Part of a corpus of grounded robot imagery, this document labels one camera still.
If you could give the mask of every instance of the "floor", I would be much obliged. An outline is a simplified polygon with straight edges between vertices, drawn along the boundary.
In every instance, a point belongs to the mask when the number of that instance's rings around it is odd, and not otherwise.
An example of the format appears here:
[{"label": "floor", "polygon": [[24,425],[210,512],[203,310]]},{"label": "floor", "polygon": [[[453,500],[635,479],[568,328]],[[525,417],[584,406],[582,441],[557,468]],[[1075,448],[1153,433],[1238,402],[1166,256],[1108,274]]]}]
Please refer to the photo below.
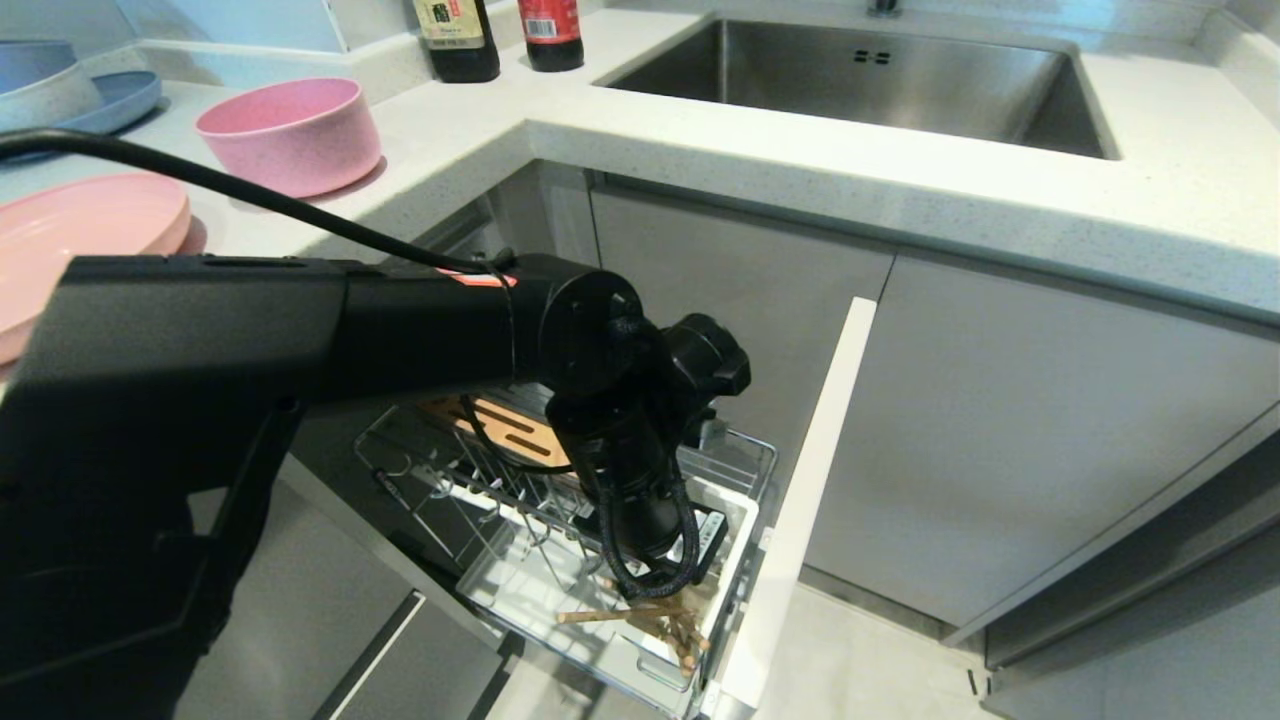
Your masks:
[{"label": "floor", "polygon": [[[978,655],[799,585],[755,719],[996,720],[978,707],[974,687],[986,689]],[[526,653],[489,714],[489,720],[657,717],[549,653]]]}]

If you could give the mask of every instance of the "blue plate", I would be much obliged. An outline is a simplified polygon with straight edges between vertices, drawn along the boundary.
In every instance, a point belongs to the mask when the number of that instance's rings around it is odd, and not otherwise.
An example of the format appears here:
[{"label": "blue plate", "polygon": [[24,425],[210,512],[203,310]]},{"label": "blue plate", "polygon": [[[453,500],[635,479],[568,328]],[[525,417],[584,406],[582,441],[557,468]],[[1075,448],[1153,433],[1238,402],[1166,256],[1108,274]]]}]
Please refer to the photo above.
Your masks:
[{"label": "blue plate", "polygon": [[92,113],[58,123],[63,129],[110,133],[136,123],[160,102],[160,78],[155,73],[115,73],[93,78],[102,94],[102,106]]}]

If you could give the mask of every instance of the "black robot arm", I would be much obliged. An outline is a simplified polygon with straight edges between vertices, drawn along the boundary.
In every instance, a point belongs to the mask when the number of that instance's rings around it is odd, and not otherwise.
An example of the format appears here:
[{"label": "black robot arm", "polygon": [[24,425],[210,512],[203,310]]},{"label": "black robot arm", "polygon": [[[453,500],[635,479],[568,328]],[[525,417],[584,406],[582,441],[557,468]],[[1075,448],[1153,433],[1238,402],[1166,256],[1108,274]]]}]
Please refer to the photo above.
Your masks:
[{"label": "black robot arm", "polygon": [[[81,258],[0,405],[0,689],[42,707],[172,710],[225,624],[270,486],[312,406],[536,380],[598,505],[605,555],[696,528],[673,464],[685,425],[749,382],[705,316],[666,332],[621,277],[552,256],[500,278],[232,258]],[[189,493],[227,487],[212,533]],[[152,689],[138,694],[138,678]],[[86,683],[96,689],[86,692]]]}]

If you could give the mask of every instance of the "soy sauce bottle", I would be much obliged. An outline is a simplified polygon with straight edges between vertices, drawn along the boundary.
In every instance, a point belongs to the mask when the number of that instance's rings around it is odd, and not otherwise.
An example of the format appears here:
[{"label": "soy sauce bottle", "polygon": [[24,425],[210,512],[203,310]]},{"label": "soy sauce bottle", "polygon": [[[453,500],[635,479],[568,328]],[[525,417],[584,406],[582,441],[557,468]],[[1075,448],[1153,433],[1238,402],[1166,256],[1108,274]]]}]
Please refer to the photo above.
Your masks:
[{"label": "soy sauce bottle", "polygon": [[577,0],[520,0],[529,64],[540,73],[582,67]]},{"label": "soy sauce bottle", "polygon": [[498,77],[498,46],[484,0],[413,0],[431,67],[443,82]]}]

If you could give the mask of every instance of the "gray cabinet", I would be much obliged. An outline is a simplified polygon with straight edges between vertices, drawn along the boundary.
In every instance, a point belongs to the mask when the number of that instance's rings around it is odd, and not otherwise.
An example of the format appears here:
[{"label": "gray cabinet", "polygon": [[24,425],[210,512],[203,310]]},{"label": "gray cabinet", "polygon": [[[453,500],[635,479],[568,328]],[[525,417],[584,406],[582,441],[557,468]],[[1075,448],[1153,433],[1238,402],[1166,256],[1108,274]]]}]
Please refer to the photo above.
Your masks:
[{"label": "gray cabinet", "polygon": [[[282,469],[230,620],[175,716],[466,717],[503,659],[300,495],[300,469]],[[207,528],[221,496],[192,505]]]},{"label": "gray cabinet", "polygon": [[900,256],[806,561],[975,629],[1204,482],[1280,345],[1132,300]]},{"label": "gray cabinet", "polygon": [[785,486],[855,296],[874,300],[882,246],[764,218],[605,188],[591,193],[602,265],[635,284],[659,325],[687,313],[723,323],[751,357],[751,387],[718,402],[778,446]]}]

